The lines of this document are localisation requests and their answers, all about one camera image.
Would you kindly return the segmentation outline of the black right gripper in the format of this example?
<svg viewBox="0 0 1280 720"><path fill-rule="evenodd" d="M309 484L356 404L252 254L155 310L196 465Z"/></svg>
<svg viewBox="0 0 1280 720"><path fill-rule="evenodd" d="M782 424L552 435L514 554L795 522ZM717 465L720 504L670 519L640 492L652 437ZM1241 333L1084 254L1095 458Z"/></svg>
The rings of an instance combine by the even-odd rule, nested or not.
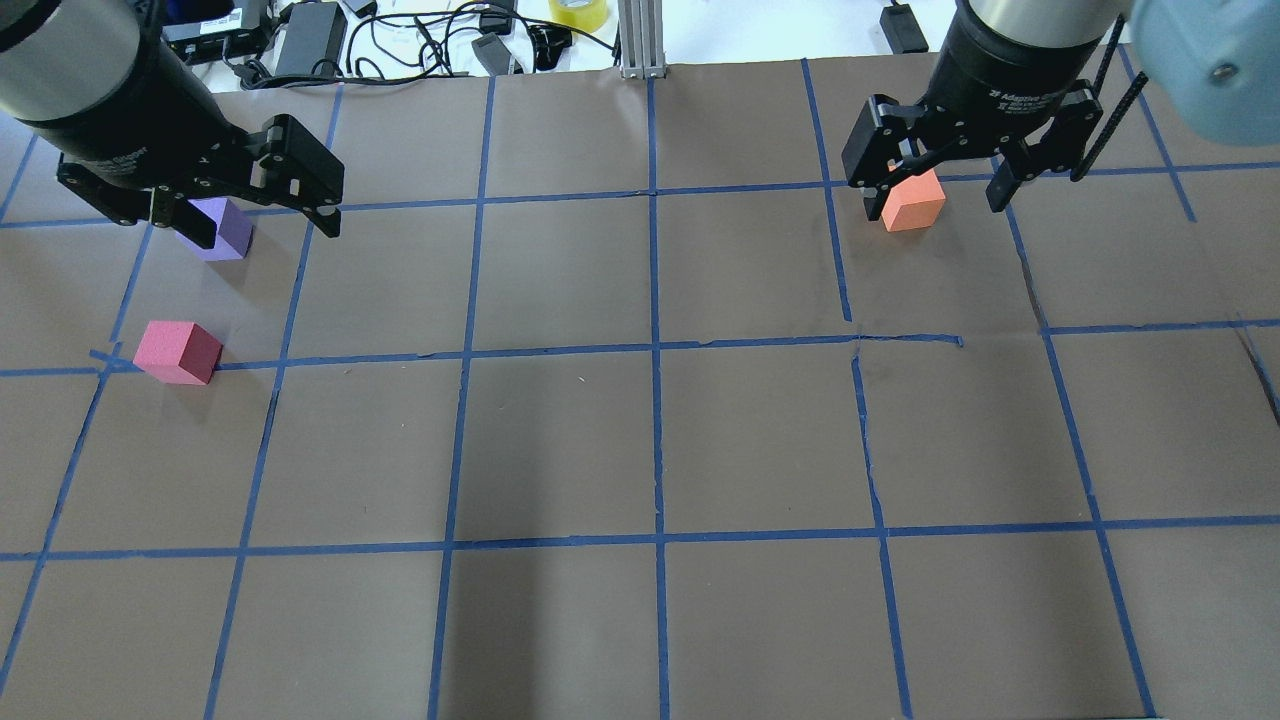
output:
<svg viewBox="0 0 1280 720"><path fill-rule="evenodd" d="M841 152L867 219L890 191L940 161L1002 156L986 197L1004 211L1039 174L1074 170L1102 106L1080 78L1096 50L1093 10L957 10L918 105L872 95Z"/></svg>

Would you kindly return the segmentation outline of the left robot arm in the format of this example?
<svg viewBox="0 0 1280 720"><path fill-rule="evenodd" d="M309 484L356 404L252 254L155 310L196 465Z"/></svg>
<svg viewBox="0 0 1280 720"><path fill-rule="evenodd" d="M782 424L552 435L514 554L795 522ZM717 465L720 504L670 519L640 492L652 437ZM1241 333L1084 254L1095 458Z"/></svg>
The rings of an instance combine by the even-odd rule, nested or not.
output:
<svg viewBox="0 0 1280 720"><path fill-rule="evenodd" d="M232 123L163 41L160 1L5 1L5 114L61 154L60 184L119 225L172 228L201 249L198 201L236 197L340 233L343 163L298 119Z"/></svg>

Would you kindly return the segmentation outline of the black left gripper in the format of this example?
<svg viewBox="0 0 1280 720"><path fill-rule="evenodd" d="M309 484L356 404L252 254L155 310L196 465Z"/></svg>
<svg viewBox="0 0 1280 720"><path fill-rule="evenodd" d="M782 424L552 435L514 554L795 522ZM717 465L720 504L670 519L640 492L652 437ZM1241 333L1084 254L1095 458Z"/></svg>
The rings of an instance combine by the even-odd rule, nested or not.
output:
<svg viewBox="0 0 1280 720"><path fill-rule="evenodd" d="M303 214L340 236L346 165L288 114L264 133L232 124L152 40L22 40L18 120L60 154L58 181L115 223L174 229L212 250L216 222L192 201L238 197Z"/></svg>

